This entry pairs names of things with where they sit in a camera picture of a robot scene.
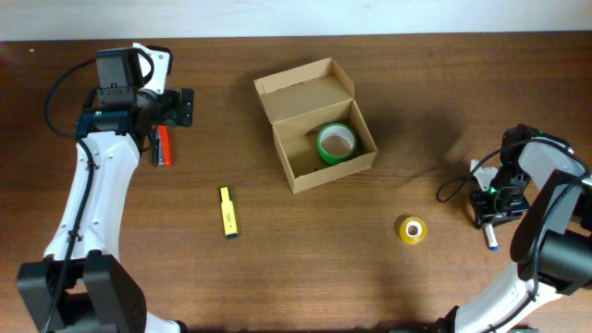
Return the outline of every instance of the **robotic arm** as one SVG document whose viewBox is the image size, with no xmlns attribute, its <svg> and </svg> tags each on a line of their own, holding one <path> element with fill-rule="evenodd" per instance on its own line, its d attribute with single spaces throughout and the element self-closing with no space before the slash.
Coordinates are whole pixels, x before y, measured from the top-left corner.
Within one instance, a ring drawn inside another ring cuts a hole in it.
<svg viewBox="0 0 592 333">
<path fill-rule="evenodd" d="M 165 89 L 172 65 L 165 48 L 135 43 L 103 50 L 96 65 L 100 86 L 77 121 L 77 167 L 66 211 L 43 261 L 20 268 L 18 290 L 40 331 L 180 333 L 184 324 L 147 313 L 142 290 L 119 263 L 118 239 L 145 138 L 152 144 L 157 125 L 190 126 L 193 91 Z M 95 95 L 98 107 L 92 106 Z M 67 292 L 82 281 L 87 292 Z"/>
<path fill-rule="evenodd" d="M 541 134 L 525 125 L 507 131 L 502 146 L 537 139 L 501 154 L 502 167 L 490 189 L 511 190 L 501 199 L 495 190 L 471 193 L 474 207 L 480 201 L 476 220 L 503 223 L 515 219 L 516 211 L 522 215 L 530 179 L 540 189 L 532 207 L 526 203 L 527 214 L 512 239 L 511 264 L 476 300 L 440 319 L 437 332 L 507 332 L 539 306 L 592 289 L 592 239 L 567 230 L 574 216 L 592 231 L 589 174 L 565 153 L 571 152 L 567 142 Z M 495 206 L 496 213 L 489 214 Z"/>
</svg>

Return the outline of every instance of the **box lid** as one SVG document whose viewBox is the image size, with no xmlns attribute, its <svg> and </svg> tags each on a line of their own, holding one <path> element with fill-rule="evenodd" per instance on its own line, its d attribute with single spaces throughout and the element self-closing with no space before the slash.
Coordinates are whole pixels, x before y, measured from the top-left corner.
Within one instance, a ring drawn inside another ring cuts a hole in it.
<svg viewBox="0 0 592 333">
<path fill-rule="evenodd" d="M 269 122 L 353 99 L 353 81 L 332 58 L 254 81 Z"/>
</svg>

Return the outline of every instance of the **tape roll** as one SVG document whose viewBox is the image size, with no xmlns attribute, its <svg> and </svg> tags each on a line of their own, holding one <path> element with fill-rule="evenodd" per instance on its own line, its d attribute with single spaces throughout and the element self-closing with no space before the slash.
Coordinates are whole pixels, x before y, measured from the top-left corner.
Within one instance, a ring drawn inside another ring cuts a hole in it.
<svg viewBox="0 0 592 333">
<path fill-rule="evenodd" d="M 399 228 L 399 236 L 407 244 L 423 241 L 427 234 L 426 223 L 419 217 L 407 217 Z"/>
<path fill-rule="evenodd" d="M 330 166 L 352 158 L 357 144 L 358 139 L 355 132 L 348 126 L 339 123 L 323 127 L 316 140 L 321 159 Z"/>
</svg>

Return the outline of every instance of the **cardboard box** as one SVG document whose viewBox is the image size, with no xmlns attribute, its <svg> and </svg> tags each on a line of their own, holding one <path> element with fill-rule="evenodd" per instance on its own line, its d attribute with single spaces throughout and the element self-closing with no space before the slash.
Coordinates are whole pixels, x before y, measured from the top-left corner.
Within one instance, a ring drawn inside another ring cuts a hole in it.
<svg viewBox="0 0 592 333">
<path fill-rule="evenodd" d="M 273 74 L 254 84 L 292 192 L 372 166 L 378 150 L 353 99 L 353 82 L 333 59 Z M 316 140 L 319 131 L 334 122 L 352 128 L 358 144 L 351 160 L 329 166 L 321 160 Z"/>
</svg>

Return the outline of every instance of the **yellow tape roll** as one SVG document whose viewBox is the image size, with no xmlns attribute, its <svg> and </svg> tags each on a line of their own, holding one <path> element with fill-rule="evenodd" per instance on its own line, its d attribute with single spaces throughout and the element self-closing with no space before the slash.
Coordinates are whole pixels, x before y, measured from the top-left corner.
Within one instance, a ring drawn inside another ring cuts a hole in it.
<svg viewBox="0 0 592 333">
<path fill-rule="evenodd" d="M 399 236 L 407 244 L 423 241 L 427 234 L 426 223 L 419 217 L 407 217 L 401 224 Z"/>
</svg>

